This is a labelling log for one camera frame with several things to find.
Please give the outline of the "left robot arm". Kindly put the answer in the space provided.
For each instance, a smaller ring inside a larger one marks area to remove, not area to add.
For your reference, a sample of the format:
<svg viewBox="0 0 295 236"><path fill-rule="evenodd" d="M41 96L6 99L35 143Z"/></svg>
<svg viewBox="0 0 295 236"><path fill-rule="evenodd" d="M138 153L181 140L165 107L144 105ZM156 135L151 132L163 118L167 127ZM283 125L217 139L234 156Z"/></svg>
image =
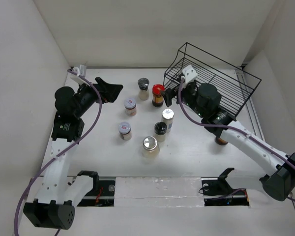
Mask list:
<svg viewBox="0 0 295 236"><path fill-rule="evenodd" d="M71 228L75 208L86 194L99 191L97 172L80 171L74 182L67 183L67 175L74 152L86 137L82 115L94 104L113 103L123 85L109 84L100 77L92 84L83 80L78 90L61 87L55 92L57 110L51 134L50 158L44 167L42 185L33 202L25 203L23 213L38 228L68 230Z"/></svg>

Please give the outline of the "red lid sauce bottle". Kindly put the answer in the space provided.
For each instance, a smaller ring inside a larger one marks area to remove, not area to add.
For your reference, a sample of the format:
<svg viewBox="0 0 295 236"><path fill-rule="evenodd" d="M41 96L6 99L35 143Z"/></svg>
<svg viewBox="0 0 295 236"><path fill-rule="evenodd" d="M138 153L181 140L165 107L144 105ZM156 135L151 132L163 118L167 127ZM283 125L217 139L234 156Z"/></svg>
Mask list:
<svg viewBox="0 0 295 236"><path fill-rule="evenodd" d="M164 103L164 98L161 94L162 91L165 91L165 87L162 84L155 84L152 87L152 104L154 107L161 107Z"/></svg>
<svg viewBox="0 0 295 236"><path fill-rule="evenodd" d="M223 139L221 139L221 138L218 138L218 137L215 138L215 142L216 142L218 145L220 145L220 146L225 146L225 145L228 144L227 141L225 141L225 140L223 140Z"/></svg>

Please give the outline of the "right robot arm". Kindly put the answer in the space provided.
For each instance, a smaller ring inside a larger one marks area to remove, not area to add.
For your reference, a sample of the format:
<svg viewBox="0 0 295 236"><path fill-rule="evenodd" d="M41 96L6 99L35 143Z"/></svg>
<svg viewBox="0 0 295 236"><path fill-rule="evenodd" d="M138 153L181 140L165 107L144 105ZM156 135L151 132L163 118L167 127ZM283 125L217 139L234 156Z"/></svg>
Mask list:
<svg viewBox="0 0 295 236"><path fill-rule="evenodd" d="M180 84L161 92L167 107L172 98L185 116L194 124L204 127L208 132L232 144L265 172L260 178L263 190L273 199L284 201L294 199L290 196L295 188L295 152L286 154L258 138L234 116L220 106L222 95L212 84L197 85L195 80L186 81L181 77Z"/></svg>

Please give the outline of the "black cap grinder bottle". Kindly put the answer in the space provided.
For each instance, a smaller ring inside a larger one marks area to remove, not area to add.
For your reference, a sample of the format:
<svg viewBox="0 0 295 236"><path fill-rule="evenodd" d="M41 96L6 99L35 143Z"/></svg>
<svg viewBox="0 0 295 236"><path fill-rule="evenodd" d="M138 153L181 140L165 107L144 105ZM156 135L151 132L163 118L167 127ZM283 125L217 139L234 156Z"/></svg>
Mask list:
<svg viewBox="0 0 295 236"><path fill-rule="evenodd" d="M138 87L139 87L139 95L138 97L141 100L148 100L149 99L149 80L147 78L140 78L138 80Z"/></svg>

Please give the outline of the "silver lid blue label bottle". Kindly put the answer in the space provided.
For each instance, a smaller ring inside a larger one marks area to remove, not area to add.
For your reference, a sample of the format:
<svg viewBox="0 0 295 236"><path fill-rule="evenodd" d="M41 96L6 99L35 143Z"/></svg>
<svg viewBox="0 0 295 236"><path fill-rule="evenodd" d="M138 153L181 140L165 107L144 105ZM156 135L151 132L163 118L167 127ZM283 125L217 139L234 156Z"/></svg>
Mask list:
<svg viewBox="0 0 295 236"><path fill-rule="evenodd" d="M171 109L165 109L162 112L162 122L164 122L167 126L167 133L171 131L173 120L174 120L174 111Z"/></svg>

